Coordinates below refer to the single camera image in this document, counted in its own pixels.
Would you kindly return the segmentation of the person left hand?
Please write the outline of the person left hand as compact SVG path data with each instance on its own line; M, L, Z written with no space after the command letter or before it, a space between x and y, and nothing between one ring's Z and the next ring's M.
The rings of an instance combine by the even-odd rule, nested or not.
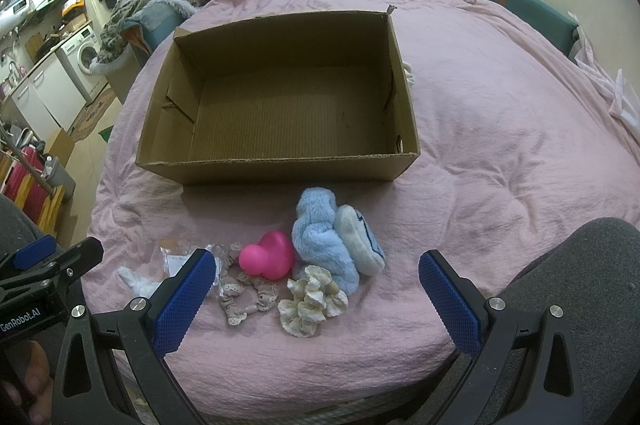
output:
M24 388L20 390L14 382L2 379L1 384L12 403L29 424L50 424L53 379L47 353L38 341L29 339L6 350L6 359Z

